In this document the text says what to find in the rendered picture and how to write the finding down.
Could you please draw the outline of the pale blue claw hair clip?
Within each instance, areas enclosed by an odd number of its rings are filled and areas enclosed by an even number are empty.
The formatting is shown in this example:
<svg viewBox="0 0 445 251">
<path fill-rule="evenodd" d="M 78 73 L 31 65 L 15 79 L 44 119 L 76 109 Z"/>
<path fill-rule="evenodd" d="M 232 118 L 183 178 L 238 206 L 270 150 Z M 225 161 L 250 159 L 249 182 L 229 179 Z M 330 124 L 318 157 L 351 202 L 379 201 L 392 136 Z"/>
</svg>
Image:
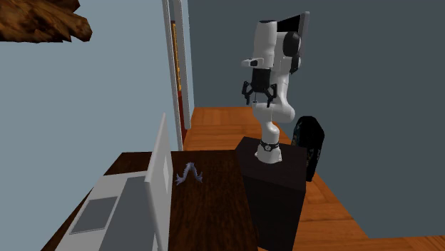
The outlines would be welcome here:
<svg viewBox="0 0 445 251">
<path fill-rule="evenodd" d="M 203 173 L 198 174 L 198 171 L 197 171 L 194 163 L 187 163 L 183 170 L 183 174 L 182 175 L 179 175 L 178 173 L 176 174 L 176 180 L 175 180 L 176 185 L 179 185 L 179 184 L 183 183 L 184 181 L 186 181 L 189 173 L 192 173 L 193 177 L 198 182 L 201 183 L 203 181 Z"/>
</svg>

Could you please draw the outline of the black patterned rounded object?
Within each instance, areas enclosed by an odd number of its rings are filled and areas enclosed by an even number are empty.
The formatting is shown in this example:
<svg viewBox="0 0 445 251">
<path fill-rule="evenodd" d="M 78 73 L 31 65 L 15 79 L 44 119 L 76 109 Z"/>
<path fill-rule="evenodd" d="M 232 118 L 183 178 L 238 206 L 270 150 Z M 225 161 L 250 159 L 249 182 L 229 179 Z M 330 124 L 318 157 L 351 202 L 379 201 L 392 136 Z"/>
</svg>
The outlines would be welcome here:
<svg viewBox="0 0 445 251">
<path fill-rule="evenodd" d="M 307 149 L 307 182 L 312 182 L 323 142 L 324 131 L 317 119 L 313 116 L 300 117 L 293 131 L 291 145 Z"/>
</svg>

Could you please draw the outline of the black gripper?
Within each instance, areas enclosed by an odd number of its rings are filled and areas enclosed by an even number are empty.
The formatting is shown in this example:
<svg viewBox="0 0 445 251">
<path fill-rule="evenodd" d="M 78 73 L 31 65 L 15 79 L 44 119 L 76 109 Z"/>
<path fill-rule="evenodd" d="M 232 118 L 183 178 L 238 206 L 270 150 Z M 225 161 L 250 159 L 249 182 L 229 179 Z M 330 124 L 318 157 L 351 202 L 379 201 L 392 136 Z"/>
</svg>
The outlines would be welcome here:
<svg viewBox="0 0 445 251">
<path fill-rule="evenodd" d="M 244 81 L 242 86 L 242 95 L 246 100 L 246 104 L 250 104 L 250 96 L 254 94 L 253 103 L 256 102 L 256 94 L 264 93 L 267 96 L 267 107 L 270 107 L 271 102 L 277 97 L 277 84 L 270 85 L 269 68 L 254 68 L 252 70 L 251 83 Z"/>
</svg>

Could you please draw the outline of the white door frame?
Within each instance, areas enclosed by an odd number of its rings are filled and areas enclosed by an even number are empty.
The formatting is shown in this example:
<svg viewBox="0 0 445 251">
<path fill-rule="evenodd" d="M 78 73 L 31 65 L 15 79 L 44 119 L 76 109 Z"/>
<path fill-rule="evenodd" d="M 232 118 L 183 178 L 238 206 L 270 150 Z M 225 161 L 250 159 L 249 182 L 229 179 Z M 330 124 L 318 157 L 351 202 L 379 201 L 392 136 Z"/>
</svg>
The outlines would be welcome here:
<svg viewBox="0 0 445 251">
<path fill-rule="evenodd" d="M 181 125 L 190 130 L 191 118 L 195 103 L 193 94 L 193 71 L 190 47 L 190 24 L 188 0 L 161 0 L 163 5 L 163 19 L 165 24 L 165 37 L 168 52 L 168 65 L 170 69 L 171 92 L 173 99 L 173 112 L 175 119 L 176 143 L 179 151 L 183 150 L 183 137 Z M 170 22 L 170 3 L 173 3 L 174 19 L 176 25 L 176 43 L 178 45 L 178 65 L 180 69 L 180 82 L 183 104 L 183 119 L 180 121 L 180 109 L 178 102 L 178 88 L 176 83 L 176 67 L 173 51 L 173 35 Z"/>
</svg>

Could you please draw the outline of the silver open laptop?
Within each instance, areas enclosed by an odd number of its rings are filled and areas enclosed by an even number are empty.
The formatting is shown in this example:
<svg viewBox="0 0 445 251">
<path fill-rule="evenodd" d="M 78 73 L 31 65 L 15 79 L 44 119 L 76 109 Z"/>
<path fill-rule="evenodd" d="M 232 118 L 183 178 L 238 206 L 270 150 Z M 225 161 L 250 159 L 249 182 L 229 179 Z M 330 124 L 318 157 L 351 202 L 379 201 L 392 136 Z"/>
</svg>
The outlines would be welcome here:
<svg viewBox="0 0 445 251">
<path fill-rule="evenodd" d="M 101 177 L 55 251 L 168 251 L 172 184 L 162 118 L 148 164 Z"/>
</svg>

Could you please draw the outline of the brown rough wooden shape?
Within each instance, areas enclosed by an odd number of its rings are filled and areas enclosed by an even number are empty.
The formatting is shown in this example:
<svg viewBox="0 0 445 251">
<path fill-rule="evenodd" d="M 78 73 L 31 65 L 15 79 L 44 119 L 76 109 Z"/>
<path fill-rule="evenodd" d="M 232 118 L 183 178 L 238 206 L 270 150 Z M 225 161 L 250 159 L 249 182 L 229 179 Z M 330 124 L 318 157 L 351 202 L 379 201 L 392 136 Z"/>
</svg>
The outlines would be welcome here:
<svg viewBox="0 0 445 251">
<path fill-rule="evenodd" d="M 0 41 L 28 43 L 91 39 L 88 20 L 75 14 L 78 0 L 0 0 Z"/>
</svg>

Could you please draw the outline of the dark robot stand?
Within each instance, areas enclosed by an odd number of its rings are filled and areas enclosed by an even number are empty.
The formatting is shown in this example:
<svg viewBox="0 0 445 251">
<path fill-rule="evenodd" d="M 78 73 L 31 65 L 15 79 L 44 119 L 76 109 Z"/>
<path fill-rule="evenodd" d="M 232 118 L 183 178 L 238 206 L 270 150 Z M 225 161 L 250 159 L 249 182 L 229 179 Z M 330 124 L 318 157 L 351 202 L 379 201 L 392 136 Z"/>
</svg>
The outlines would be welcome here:
<svg viewBox="0 0 445 251">
<path fill-rule="evenodd" d="M 307 149 L 280 144 L 282 161 L 255 157 L 260 141 L 244 137 L 236 147 L 258 246 L 292 251 L 306 194 Z"/>
</svg>

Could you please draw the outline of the dark brown wooden desk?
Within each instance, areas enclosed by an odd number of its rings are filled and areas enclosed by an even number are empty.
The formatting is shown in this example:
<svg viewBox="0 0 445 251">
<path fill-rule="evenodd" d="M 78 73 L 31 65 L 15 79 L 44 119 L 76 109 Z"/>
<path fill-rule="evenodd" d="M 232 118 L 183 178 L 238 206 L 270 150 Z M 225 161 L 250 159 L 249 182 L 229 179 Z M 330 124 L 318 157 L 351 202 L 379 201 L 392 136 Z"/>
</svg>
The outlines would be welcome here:
<svg viewBox="0 0 445 251">
<path fill-rule="evenodd" d="M 104 175 L 141 171 L 150 156 L 149 152 L 121 153 Z M 190 173 L 183 183 L 172 184 L 168 251 L 257 251 L 235 151 L 174 151 L 171 158 L 173 175 L 194 163 L 203 181 Z M 55 251 L 90 193 L 41 251 Z"/>
</svg>

